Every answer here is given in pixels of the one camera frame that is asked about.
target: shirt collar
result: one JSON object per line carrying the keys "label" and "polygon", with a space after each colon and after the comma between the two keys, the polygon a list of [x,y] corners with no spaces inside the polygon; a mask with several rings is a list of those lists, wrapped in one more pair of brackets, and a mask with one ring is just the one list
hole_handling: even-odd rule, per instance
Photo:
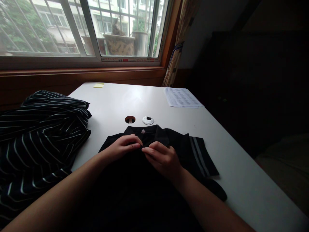
{"label": "shirt collar", "polygon": [[[166,132],[163,131],[162,128],[159,127],[158,125],[147,126],[147,127],[128,126],[127,129],[124,131],[124,135],[135,134],[141,139],[141,141],[143,141],[143,137],[147,136],[148,133],[155,133],[154,140],[151,143],[158,141],[166,147],[170,145],[170,140],[168,139]],[[148,147],[151,143],[144,144],[144,147]]]}

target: sticky note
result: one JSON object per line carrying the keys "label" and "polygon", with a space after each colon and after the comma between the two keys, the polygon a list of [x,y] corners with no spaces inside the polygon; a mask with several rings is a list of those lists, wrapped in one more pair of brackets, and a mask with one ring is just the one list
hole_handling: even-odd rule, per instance
{"label": "sticky note", "polygon": [[104,87],[104,83],[96,83],[93,87],[94,88],[103,88]]}

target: paper sheet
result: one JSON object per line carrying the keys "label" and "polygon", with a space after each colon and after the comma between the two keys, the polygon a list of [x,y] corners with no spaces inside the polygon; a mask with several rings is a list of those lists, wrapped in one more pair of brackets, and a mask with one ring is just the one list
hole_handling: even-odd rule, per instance
{"label": "paper sheet", "polygon": [[203,107],[188,89],[166,87],[164,93],[169,106],[187,108]]}

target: white table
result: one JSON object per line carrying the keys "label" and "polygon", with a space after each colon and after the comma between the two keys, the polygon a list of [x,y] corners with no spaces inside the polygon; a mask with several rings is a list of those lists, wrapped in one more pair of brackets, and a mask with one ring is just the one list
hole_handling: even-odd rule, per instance
{"label": "white table", "polygon": [[[144,116],[161,128],[204,139],[207,151],[220,177],[229,205],[256,231],[308,231],[309,219],[255,163],[218,121],[203,107],[169,107],[164,88],[105,83],[93,88],[87,82],[70,97],[90,103],[91,135],[80,149],[72,171],[97,154],[107,136],[123,133],[127,126],[146,126]],[[125,117],[136,118],[127,124]]]}

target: window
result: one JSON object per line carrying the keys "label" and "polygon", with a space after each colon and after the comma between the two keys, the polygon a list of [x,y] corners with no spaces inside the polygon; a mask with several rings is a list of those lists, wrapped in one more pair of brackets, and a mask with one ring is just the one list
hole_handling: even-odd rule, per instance
{"label": "window", "polygon": [[125,33],[125,35],[128,35],[128,24],[122,23],[122,31]]}
{"label": "window", "polygon": [[70,62],[52,59],[70,57],[159,63],[168,25],[162,22],[171,14],[167,6],[168,0],[0,0],[0,61],[45,56],[53,62]]}
{"label": "window", "polygon": [[120,1],[120,7],[121,8],[126,8],[126,0],[119,0]]}
{"label": "window", "polygon": [[62,27],[68,27],[62,10],[51,7],[51,12],[53,13],[53,16],[50,14],[48,7],[36,5],[36,8],[38,9],[44,23],[48,26],[62,26]]}
{"label": "window", "polygon": [[112,29],[112,23],[111,23],[111,20],[110,20],[109,17],[103,16],[102,20],[101,20],[101,16],[96,15],[96,18],[97,18],[97,22],[98,22],[100,32],[108,33],[108,34],[112,33],[112,30],[113,30]]}
{"label": "window", "polygon": [[73,17],[75,19],[76,26],[79,30],[82,30],[83,27],[84,28],[86,27],[86,20],[85,20],[85,17],[83,15],[80,15],[81,21],[78,17],[78,14],[73,14]]}

